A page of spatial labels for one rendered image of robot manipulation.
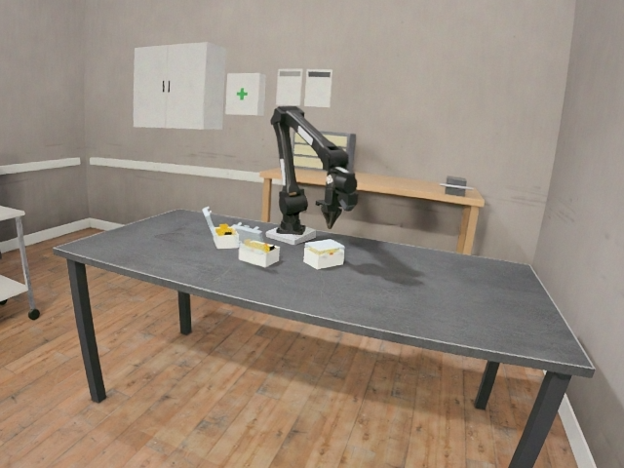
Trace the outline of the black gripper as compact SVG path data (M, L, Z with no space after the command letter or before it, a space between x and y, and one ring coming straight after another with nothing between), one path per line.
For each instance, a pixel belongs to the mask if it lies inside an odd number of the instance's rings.
M326 186L326 191L327 189L332 189L332 190L336 190L336 188L332 188L332 187L327 187ZM325 191L325 200L320 200L320 201L316 201L316 205L323 205L321 206L321 211L324 215L324 218L326 220L326 224L328 229L332 229L334 223L336 222L336 220L338 219L338 217L341 215L342 213L342 209L340 209L339 207L342 207L341 205L330 205L325 203L326 201L326 191Z

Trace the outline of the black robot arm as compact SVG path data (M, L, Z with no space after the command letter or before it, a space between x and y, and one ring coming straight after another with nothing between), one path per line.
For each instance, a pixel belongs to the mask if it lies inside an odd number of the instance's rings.
M324 137L304 116L305 112L295 105L278 106L270 120L277 138L283 180L283 189L279 192L279 208L283 219L276 229L278 234L303 235L306 229L306 225L301 225L299 213L307 210L308 203L304 189L299 189L296 181L290 127L321 159L323 170L327 171L326 186L336 188L327 189L325 203L341 205L348 212L353 210L358 201L358 194L353 193L358 187L358 181L355 173L347 169L348 154ZM294 192L296 195L289 194Z

